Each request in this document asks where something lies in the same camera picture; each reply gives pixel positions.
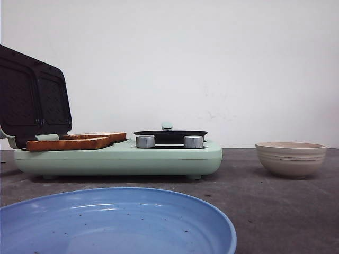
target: bowl rim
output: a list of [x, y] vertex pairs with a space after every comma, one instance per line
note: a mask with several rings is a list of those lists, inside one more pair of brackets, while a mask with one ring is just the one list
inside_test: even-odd
[[[279, 144], [306, 144], [312, 147], [284, 147], [280, 146]], [[323, 144], [314, 144], [314, 143], [306, 143], [306, 142], [259, 142], [255, 144], [256, 147], [267, 147], [267, 148], [280, 148], [280, 149], [324, 149], [327, 148]]]

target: bread slice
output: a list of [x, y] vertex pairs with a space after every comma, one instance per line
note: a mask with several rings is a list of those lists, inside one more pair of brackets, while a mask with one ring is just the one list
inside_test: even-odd
[[28, 151], [93, 150], [126, 139], [126, 133], [87, 133], [66, 135], [56, 141], [27, 141]]

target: appliance foot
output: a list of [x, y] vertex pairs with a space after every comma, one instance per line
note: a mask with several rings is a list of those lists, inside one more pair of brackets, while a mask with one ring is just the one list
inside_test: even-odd
[[199, 180], [201, 175], [187, 175], [186, 176], [189, 180]]
[[43, 177], [45, 180], [53, 180], [53, 179], [58, 178], [58, 176], [48, 176], [48, 175], [43, 175], [42, 177]]

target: black nonstick plate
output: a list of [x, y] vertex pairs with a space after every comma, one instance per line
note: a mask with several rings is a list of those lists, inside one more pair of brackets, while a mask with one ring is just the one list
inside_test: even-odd
[[202, 136], [205, 140], [207, 131], [137, 131], [135, 135], [154, 135], [156, 144], [183, 144], [185, 136]]

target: white wall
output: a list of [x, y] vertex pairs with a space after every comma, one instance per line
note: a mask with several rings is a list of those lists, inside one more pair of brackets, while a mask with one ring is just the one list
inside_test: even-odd
[[3, 45], [63, 71], [71, 133], [131, 137], [168, 120], [222, 147], [339, 147], [337, 0], [2, 0], [1, 12]]

